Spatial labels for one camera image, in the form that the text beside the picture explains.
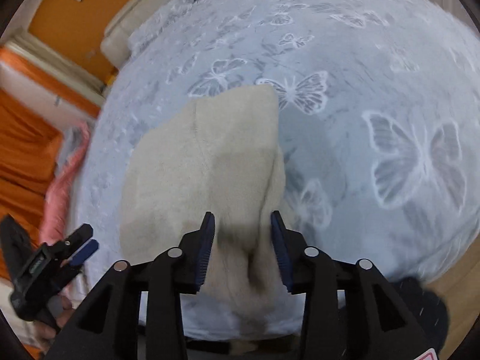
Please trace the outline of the person's left hand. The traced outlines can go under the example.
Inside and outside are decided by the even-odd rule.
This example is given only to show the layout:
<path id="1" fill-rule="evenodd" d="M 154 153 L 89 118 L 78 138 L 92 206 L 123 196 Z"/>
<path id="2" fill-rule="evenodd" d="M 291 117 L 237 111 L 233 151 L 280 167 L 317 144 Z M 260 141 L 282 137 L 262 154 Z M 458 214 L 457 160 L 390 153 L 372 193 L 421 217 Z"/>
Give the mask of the person's left hand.
<path id="1" fill-rule="evenodd" d="M 63 328 L 76 310 L 67 297 L 60 296 L 60 300 L 62 312 L 56 318 L 56 324 L 59 328 Z M 47 351 L 50 347 L 50 342 L 57 336 L 56 330 L 40 321 L 34 321 L 33 326 L 38 344 L 41 345 L 44 351 Z"/>

